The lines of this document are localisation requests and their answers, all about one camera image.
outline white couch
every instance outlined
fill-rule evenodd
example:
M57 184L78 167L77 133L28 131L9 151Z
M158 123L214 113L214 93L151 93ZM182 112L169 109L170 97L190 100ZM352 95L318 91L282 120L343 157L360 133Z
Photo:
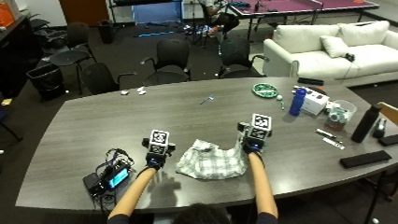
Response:
M320 36L336 44L320 41ZM387 21L278 25L272 39L263 41L263 56L270 59L262 67L267 77L331 78L346 86L398 79L398 33L388 30Z

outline conference table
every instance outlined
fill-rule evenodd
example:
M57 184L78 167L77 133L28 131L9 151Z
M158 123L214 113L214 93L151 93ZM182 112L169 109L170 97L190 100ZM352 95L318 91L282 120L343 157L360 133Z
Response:
M267 23L286 23L287 16L311 15L311 24L320 13L355 12L359 14L358 21L366 10L376 9L378 4L359 0L246 0L249 7L227 6L239 19L249 19L247 39L250 38L253 19L259 19Z
M284 110L275 99L254 95L257 83L276 87ZM323 88L331 99L347 100L356 106L344 130L334 132L324 127L326 115L288 115L294 85L295 79L288 77L214 79L146 87L145 95L129 90L127 95L115 91L65 101L36 149L16 206L91 210L82 178L94 172L105 152L115 147L135 162L134 173L117 189L119 198L145 166L147 149L142 139L154 129L170 133L169 141L177 149L142 193L138 212L179 211L191 203L249 203L254 197L250 168L241 176L203 180L177 174L175 163L197 139L222 149L231 148L237 123L250 122L254 113L272 118L272 136L267 138L262 158L276 199L348 183L395 166L396 146L382 147L370 135L360 144L350 140L370 104L339 83L326 81ZM214 100L199 104L211 94ZM312 132L315 129L332 133L346 148L340 150L323 142ZM396 126L387 122L386 135L396 133ZM340 158L382 149L391 160L351 169L339 165Z

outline cup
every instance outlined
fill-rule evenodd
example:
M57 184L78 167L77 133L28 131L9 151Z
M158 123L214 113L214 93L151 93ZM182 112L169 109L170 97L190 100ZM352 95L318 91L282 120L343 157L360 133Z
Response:
M332 101L324 125L335 131L342 131L356 111L356 106L344 100Z

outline ping pong table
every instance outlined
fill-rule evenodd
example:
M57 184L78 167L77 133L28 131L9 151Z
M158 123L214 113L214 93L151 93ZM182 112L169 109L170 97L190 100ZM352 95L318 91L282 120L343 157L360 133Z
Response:
M247 39L253 28L253 19L257 23L261 20L267 23L283 22L286 24L287 16L310 15L311 24L319 13L331 12L356 12L358 21L362 19L364 10L376 9L378 4L362 0L245 0L249 7L234 7L229 4L227 8L237 14L239 19L249 19Z

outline hand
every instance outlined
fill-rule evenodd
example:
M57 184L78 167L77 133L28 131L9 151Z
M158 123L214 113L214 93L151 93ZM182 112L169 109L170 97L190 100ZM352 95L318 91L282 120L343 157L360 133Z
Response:
M226 0L219 1L219 8L226 7L226 5L227 5L227 1Z
M158 171L165 164L165 155L146 153L145 160L146 160L146 166L149 168L154 168Z
M245 138L242 140L241 148L247 155L251 152L259 153L259 150L262 149L262 147L263 147L263 142L261 140L247 139L247 138Z

